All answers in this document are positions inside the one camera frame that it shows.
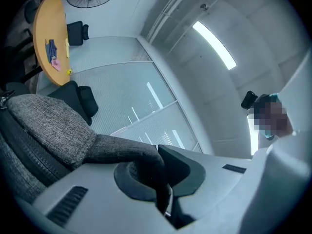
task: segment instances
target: wooden tabletop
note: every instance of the wooden tabletop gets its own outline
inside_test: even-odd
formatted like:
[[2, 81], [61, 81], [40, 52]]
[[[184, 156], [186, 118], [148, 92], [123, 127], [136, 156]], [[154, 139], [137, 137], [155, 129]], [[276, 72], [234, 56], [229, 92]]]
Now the wooden tabletop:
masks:
[[[69, 58], [66, 57], [67, 26], [62, 0], [43, 0], [37, 9], [33, 42], [36, 56], [45, 75], [56, 85], [69, 82]], [[60, 71], [57, 71], [48, 61], [45, 43], [54, 40], [57, 47], [57, 58], [60, 61]]]

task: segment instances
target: black office chair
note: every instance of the black office chair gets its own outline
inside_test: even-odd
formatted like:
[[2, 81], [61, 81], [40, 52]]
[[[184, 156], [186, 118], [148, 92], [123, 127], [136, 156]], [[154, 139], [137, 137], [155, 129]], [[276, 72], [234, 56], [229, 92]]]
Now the black office chair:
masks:
[[[20, 82], [10, 82], [5, 85], [5, 90], [15, 91], [13, 96], [30, 94], [28, 87]], [[68, 106], [74, 109], [90, 126], [97, 111], [98, 105], [94, 99], [92, 90], [88, 86], [78, 86], [75, 81], [70, 81], [48, 95], [63, 100]]]
[[1, 59], [3, 61], [3, 66], [0, 72], [0, 86], [3, 87], [4, 84], [12, 81], [25, 82], [23, 78], [25, 77], [25, 66], [24, 60], [35, 54], [35, 49], [33, 46], [22, 50], [26, 45], [32, 43], [33, 38], [30, 36], [19, 43], [16, 47], [7, 46], [1, 51]]
[[83, 25], [82, 21], [76, 21], [67, 25], [68, 43], [70, 46], [81, 46], [83, 40], [89, 39], [89, 25]]

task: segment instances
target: person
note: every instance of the person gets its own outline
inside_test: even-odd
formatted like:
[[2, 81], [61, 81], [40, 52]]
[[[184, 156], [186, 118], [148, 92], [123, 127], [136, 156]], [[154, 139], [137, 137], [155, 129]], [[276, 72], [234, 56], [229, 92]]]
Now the person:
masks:
[[278, 94], [256, 96], [248, 91], [241, 106], [252, 114], [254, 125], [268, 140], [274, 136], [282, 138], [293, 133], [286, 109], [278, 99]]

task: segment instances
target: pipe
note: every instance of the pipe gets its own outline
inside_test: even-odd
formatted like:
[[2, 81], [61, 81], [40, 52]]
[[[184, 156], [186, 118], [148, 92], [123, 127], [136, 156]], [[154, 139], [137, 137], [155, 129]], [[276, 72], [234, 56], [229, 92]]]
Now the pipe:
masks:
[[174, 2], [174, 4], [172, 6], [171, 3], [174, 0], [170, 0], [169, 3], [166, 5], [166, 7], [164, 8], [164, 10], [161, 12], [161, 14], [159, 15], [159, 17], [157, 18], [155, 24], [153, 25], [150, 33], [152, 33], [152, 36], [150, 36], [150, 33], [148, 34], [147, 40], [149, 41], [150, 44], [153, 43], [154, 39], [156, 38], [157, 34], [159, 33], [160, 29], [162, 28], [162, 26], [165, 24], [165, 22], [167, 21], [167, 19], [170, 17], [171, 13], [178, 7], [178, 5], [183, 1], [183, 0], [176, 0]]
[[[199, 14], [199, 16], [196, 18], [195, 21], [198, 20], [198, 18], [200, 18], [204, 13], [208, 12], [212, 6], [214, 6], [219, 0], [215, 0], [212, 4], [209, 5], [208, 10], [203, 11], [202, 13]], [[182, 37], [186, 34], [186, 32], [188, 32], [188, 30], [193, 26], [193, 24], [191, 24], [185, 31], [184, 33], [180, 36], [180, 38], [176, 41], [176, 43], [173, 45], [173, 47], [170, 49], [170, 51], [168, 52], [167, 55], [169, 55], [171, 53], [171, 51], [174, 49], [174, 47], [179, 43], [179, 41], [182, 39]]]

